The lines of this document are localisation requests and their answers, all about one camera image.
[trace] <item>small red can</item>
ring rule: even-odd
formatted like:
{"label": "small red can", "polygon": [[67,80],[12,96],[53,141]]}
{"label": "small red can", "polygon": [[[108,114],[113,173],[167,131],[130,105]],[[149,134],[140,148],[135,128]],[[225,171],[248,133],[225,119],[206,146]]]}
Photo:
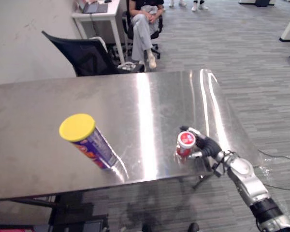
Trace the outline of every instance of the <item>small red can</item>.
{"label": "small red can", "polygon": [[176,152],[181,157],[187,157],[195,145],[195,136],[189,131],[183,131],[178,135]]}

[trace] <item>black shirt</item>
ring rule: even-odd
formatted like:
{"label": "black shirt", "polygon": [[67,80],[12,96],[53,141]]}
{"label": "black shirt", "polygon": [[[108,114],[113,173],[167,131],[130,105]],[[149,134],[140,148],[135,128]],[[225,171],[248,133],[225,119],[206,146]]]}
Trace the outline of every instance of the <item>black shirt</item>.
{"label": "black shirt", "polygon": [[132,0],[135,2],[135,9],[140,10],[142,6],[150,5],[150,6],[158,6],[163,5],[163,0]]}

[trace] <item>person sitting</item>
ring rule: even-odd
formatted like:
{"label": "person sitting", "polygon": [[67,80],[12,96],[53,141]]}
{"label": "person sitting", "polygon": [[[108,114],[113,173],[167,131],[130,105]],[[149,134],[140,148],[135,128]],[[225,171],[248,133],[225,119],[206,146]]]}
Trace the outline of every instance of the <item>person sitting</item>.
{"label": "person sitting", "polygon": [[163,0],[129,0],[129,12],[132,16],[133,47],[132,59],[144,63],[144,51],[147,52],[149,68],[156,68],[156,58],[151,52],[150,39],[158,30],[158,18],[163,13]]}

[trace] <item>chair backrest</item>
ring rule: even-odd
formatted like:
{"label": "chair backrest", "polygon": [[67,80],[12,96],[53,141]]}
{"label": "chair backrest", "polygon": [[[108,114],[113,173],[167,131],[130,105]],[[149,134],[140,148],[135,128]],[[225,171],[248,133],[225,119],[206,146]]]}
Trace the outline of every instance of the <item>chair backrest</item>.
{"label": "chair backrest", "polygon": [[128,24],[128,26],[130,26],[131,25],[131,14],[130,14],[130,11],[129,11],[129,0],[126,0],[126,5],[127,5],[127,12],[126,12],[127,24]]}
{"label": "chair backrest", "polygon": [[99,40],[73,40],[53,37],[42,31],[73,65],[77,76],[118,74],[110,55]]}

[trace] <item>table leg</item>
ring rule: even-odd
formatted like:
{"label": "table leg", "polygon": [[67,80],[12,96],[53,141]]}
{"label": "table leg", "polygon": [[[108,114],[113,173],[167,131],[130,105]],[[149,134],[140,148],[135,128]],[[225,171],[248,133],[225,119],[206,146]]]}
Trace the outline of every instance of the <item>table leg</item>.
{"label": "table leg", "polygon": [[198,187],[202,182],[204,182],[205,180],[209,179],[209,178],[212,177],[212,176],[213,176],[213,174],[211,174],[211,175],[200,175],[200,176],[199,176],[199,181],[198,181],[194,186],[192,186],[192,188],[193,188],[194,190],[196,190],[197,187]]}
{"label": "table leg", "polygon": [[121,48],[121,43],[120,43],[120,38],[119,38],[119,34],[118,34],[118,29],[117,29],[115,17],[111,18],[111,25],[112,25],[113,35],[115,38],[115,43],[116,43],[118,54],[119,54],[120,63],[123,64],[125,62],[125,59],[124,59],[124,54],[122,53],[122,48]]}
{"label": "table leg", "polygon": [[88,39],[88,37],[86,35],[86,32],[85,32],[85,30],[83,28],[82,22],[79,21],[78,19],[74,19],[74,22],[76,24],[76,27],[77,27],[82,39]]}
{"label": "table leg", "polygon": [[11,200],[12,202],[22,203],[22,204],[31,204],[31,205],[37,205],[42,207],[49,207],[49,208],[58,208],[62,207],[62,205],[59,205],[58,203],[54,202],[48,202],[38,199],[19,199],[19,200]]}

